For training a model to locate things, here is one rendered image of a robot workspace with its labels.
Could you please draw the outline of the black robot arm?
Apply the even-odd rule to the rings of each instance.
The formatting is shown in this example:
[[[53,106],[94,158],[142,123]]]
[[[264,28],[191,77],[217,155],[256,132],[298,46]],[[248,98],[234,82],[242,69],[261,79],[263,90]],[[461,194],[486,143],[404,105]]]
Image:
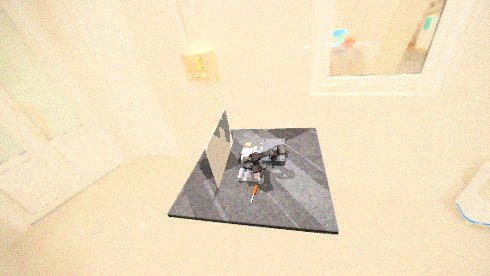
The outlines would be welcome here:
[[[273,150],[277,146],[277,149]],[[256,163],[258,160],[261,160],[261,158],[269,156],[269,159],[271,160],[276,160],[282,155],[286,155],[286,147],[283,144],[276,145],[272,149],[268,149],[267,151],[261,152],[261,153],[251,153],[249,156],[243,157],[244,164],[245,163]],[[253,173],[258,173],[260,171],[260,168],[258,164],[252,165]]]

